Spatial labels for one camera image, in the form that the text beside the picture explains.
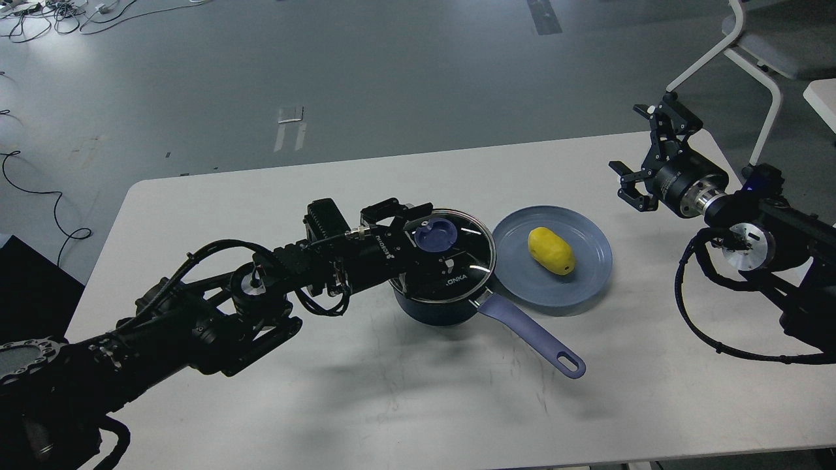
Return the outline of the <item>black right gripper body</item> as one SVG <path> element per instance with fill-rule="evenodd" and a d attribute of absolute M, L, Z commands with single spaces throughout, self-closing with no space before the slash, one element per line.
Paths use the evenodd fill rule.
<path fill-rule="evenodd" d="M 725 170 L 687 145 L 652 145 L 640 173 L 648 195 L 639 200 L 639 211 L 654 211 L 663 203 L 680 218 L 702 216 L 730 182 Z"/>

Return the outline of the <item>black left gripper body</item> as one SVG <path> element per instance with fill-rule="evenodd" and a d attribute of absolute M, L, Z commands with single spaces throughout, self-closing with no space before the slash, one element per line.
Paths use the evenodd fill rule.
<path fill-rule="evenodd" d="M 391 225 L 350 227 L 342 223 L 342 283 L 349 291 L 364 291 L 405 274 L 418 265 L 418 248 L 410 238 L 406 218 Z"/>

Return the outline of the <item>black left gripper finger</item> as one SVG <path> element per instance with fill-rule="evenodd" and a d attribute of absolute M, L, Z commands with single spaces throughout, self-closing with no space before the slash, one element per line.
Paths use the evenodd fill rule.
<path fill-rule="evenodd" d="M 401 277 L 401 291 L 417 301 L 456 301 L 484 285 L 484 260 L 467 252 L 432 258 Z"/>
<path fill-rule="evenodd" d="M 432 202 L 421 205 L 400 204 L 397 198 L 382 200 L 361 210 L 361 224 L 372 227 L 380 224 L 387 218 L 393 218 L 389 227 L 401 229 L 407 223 L 430 216 L 434 209 Z"/>

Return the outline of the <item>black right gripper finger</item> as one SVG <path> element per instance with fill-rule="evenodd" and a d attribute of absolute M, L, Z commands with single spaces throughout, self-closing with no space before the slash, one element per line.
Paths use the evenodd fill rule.
<path fill-rule="evenodd" d="M 679 101 L 676 92 L 665 93 L 656 105 L 635 104 L 633 111 L 650 123 L 645 164 L 666 163 L 692 152 L 688 140 L 703 128 L 702 120 Z"/>
<path fill-rule="evenodd" d="M 633 172 L 622 161 L 610 161 L 609 168 L 619 176 L 617 194 L 627 205 L 632 206 L 639 212 L 654 212 L 659 208 L 659 197 L 653 193 L 642 193 L 637 188 L 639 183 L 654 179 L 656 176 L 654 170 L 642 169 L 639 172 Z"/>

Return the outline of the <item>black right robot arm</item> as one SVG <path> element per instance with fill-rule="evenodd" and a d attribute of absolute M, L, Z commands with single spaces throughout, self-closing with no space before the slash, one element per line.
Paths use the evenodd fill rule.
<path fill-rule="evenodd" d="M 770 164 L 748 166 L 741 189 L 729 193 L 728 173 L 690 146 L 703 123 L 676 93 L 634 110 L 650 124 L 651 145 L 639 170 L 610 161 L 619 175 L 618 196 L 639 212 L 666 206 L 677 217 L 705 222 L 686 245 L 674 277 L 675 303 L 687 327 L 718 354 L 784 365 L 833 365 L 834 228 L 792 208 L 783 195 L 782 173 Z M 758 354 L 708 336 L 684 303 L 690 259 L 715 285 L 760 292 L 780 309 L 783 333 L 816 352 Z"/>

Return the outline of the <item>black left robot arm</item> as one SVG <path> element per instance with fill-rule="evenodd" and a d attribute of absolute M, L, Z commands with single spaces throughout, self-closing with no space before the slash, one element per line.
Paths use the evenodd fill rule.
<path fill-rule="evenodd" d="M 116 435 L 97 465 L 114 468 L 129 429 L 111 413 L 185 367 L 233 377 L 293 338 L 310 313 L 338 317 L 351 297 L 392 279 L 406 294 L 445 300 L 490 261 L 489 233 L 464 215 L 390 198 L 350 227 L 334 201 L 308 205 L 305 238 L 277 249 L 221 239 L 190 253 L 113 330 L 71 343 L 2 321 L 2 468 L 75 469 Z"/>

